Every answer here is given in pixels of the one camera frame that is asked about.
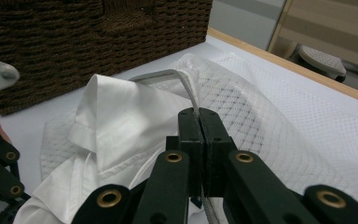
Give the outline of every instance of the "white fabric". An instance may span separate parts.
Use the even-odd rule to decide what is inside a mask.
[[[225,68],[194,55],[184,56],[172,68],[188,77],[186,83],[198,106],[220,115],[239,149],[258,154],[288,188],[299,193],[309,185],[326,184],[358,200],[358,118],[233,54],[214,61]],[[107,183],[132,188],[150,175],[154,159],[164,148],[161,142],[176,132],[177,112],[191,107],[187,99],[167,92],[186,95],[180,81],[151,86],[165,91],[108,77],[90,81],[76,118],[66,115],[65,121],[75,121],[70,140],[87,150],[79,150],[47,177],[33,200],[22,207],[17,223],[38,223],[39,215],[69,223],[92,189]],[[77,151],[57,150],[62,136],[52,134],[54,128],[65,133],[70,126],[56,122],[46,128],[42,161],[50,166],[44,168],[45,176],[71,150]],[[56,188],[62,191],[61,197],[51,195]],[[225,223],[221,200],[213,201],[213,208]]]

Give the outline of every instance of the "brown woven basket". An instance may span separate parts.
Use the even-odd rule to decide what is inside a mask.
[[[0,0],[0,61],[21,73],[0,114],[205,41],[212,1]]]

